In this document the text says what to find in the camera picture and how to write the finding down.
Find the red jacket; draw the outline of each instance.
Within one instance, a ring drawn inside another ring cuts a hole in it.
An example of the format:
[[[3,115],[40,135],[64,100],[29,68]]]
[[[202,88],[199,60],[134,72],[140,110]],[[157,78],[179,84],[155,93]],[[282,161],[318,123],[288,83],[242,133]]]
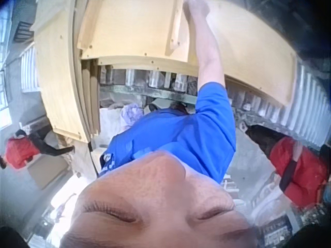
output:
[[[10,138],[6,147],[6,160],[15,169],[21,169],[26,166],[26,160],[34,155],[40,154],[40,151],[27,138]]]
[[[270,153],[270,161],[280,176],[292,160],[294,143],[294,139],[285,137]],[[292,182],[286,188],[285,195],[300,208],[317,203],[320,201],[319,191],[321,185],[326,182],[326,177],[326,165],[307,147],[303,147]]]

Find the wooden board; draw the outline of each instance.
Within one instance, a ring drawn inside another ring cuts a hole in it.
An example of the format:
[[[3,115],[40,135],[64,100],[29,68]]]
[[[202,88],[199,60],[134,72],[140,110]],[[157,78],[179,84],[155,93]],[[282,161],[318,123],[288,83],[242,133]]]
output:
[[[163,61],[168,71],[174,72],[178,61],[186,64],[182,74],[196,75],[195,32],[184,14],[180,45],[169,52],[173,25],[178,23],[176,4],[177,0],[103,0],[91,45],[82,58],[167,59]],[[296,74],[294,50],[247,10],[225,1],[208,0],[208,4],[207,20],[218,40],[225,74],[289,104]]]
[[[93,135],[100,133],[100,101],[99,101],[99,84],[98,84],[98,63],[96,60],[91,61],[91,81],[90,81],[90,98],[91,113],[93,123]]]
[[[65,0],[40,0],[36,12],[35,23],[30,30],[35,33],[44,28],[52,19],[66,7]]]
[[[83,88],[83,79],[82,79],[82,65],[80,60],[81,50],[76,48],[78,42],[79,33],[82,25],[82,21],[85,14],[85,9],[87,6],[88,0],[79,0],[76,1],[75,14],[73,20],[73,64],[74,64],[74,73],[76,77],[76,86],[79,96],[79,104],[82,109],[82,114],[84,118],[84,125],[88,133],[91,132],[91,127],[88,122],[87,107],[85,104],[85,93]]]
[[[91,44],[101,4],[102,0],[92,0],[88,2],[77,42],[79,49],[87,49]]]
[[[74,4],[75,0],[66,1],[65,9],[35,35],[36,63],[41,96],[54,131],[88,143],[73,67]]]
[[[93,120],[92,120],[92,107],[91,107],[91,61],[82,61],[82,86],[83,86],[83,99],[86,109],[86,119],[89,126],[89,133],[94,132]]]

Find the hair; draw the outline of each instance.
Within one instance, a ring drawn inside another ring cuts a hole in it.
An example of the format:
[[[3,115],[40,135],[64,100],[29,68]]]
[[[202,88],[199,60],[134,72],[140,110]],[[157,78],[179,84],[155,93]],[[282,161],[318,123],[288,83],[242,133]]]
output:
[[[0,156],[0,166],[2,169],[5,169],[7,167],[7,163],[1,156]]]

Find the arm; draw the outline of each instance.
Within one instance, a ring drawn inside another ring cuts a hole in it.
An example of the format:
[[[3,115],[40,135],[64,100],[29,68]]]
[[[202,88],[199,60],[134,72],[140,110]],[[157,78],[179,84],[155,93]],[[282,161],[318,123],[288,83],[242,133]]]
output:
[[[295,173],[296,165],[297,162],[300,158],[300,155],[302,153],[303,145],[300,142],[295,142],[294,147],[293,147],[293,155],[292,155],[292,160],[290,163],[287,165],[283,176],[280,180],[279,187],[282,190],[282,192],[285,192],[287,187],[290,185],[292,182],[292,178]]]
[[[199,61],[198,90],[209,82],[225,87],[224,72],[217,40],[207,23],[208,4],[204,0],[187,0],[195,25],[196,50]]]

